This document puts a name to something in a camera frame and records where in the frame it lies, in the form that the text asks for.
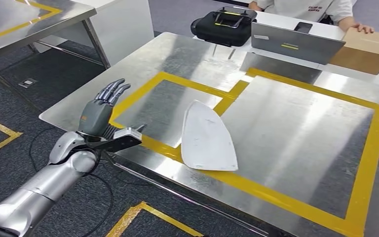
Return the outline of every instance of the person's arm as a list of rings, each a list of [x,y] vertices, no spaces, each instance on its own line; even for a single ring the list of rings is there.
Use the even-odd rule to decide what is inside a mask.
[[[347,31],[349,28],[357,28],[359,32],[373,33],[374,28],[360,24],[355,21],[352,14],[352,3],[350,0],[333,0],[326,10],[326,14],[330,15],[331,19],[336,25],[338,25],[343,31]]]
[[[357,23],[352,16],[347,16],[344,19],[338,22],[338,26],[343,30],[347,31],[349,28],[357,28],[358,32],[364,31],[366,34],[374,33],[374,27],[366,26],[360,23]]]
[[[257,4],[257,2],[255,1],[252,1],[250,4],[249,4],[249,9],[251,10],[254,10],[254,11],[263,11],[262,8],[260,8]]]

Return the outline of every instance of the laptop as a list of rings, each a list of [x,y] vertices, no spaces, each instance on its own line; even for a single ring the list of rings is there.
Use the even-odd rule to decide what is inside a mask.
[[[328,64],[344,44],[340,40],[252,23],[252,47],[323,65]]]

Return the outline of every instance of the smartphone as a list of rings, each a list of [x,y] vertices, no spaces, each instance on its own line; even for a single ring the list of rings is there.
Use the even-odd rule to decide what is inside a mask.
[[[310,23],[299,22],[294,30],[308,34],[312,26]]]

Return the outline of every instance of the person's hand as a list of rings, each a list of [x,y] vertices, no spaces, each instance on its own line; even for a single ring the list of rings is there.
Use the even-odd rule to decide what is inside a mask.
[[[366,34],[368,33],[374,33],[374,27],[366,26],[360,23],[356,23],[352,27],[357,28],[358,32],[364,31]]]
[[[250,4],[249,4],[249,9],[251,10],[254,10],[254,11],[262,11],[263,9],[260,8],[257,4],[257,2],[255,1],[252,1]]]

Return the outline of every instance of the black bag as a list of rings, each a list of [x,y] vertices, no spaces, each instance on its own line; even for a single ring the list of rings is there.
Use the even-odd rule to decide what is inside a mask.
[[[233,7],[223,7],[195,20],[191,31],[199,39],[226,46],[242,46],[251,36],[251,23],[256,22],[256,12]]]

